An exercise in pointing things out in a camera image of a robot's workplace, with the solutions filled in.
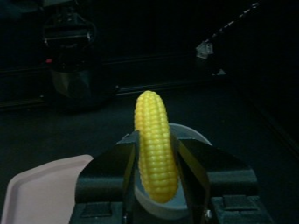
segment yellow corn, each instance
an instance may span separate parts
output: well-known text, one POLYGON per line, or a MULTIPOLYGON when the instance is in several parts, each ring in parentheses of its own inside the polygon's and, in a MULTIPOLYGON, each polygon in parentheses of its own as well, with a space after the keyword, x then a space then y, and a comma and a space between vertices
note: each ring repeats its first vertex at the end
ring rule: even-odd
POLYGON ((150 198, 160 203, 178 190, 178 168, 171 146, 171 131, 164 102, 156 92, 144 91, 135 105, 135 130, 139 130, 139 171, 150 198))

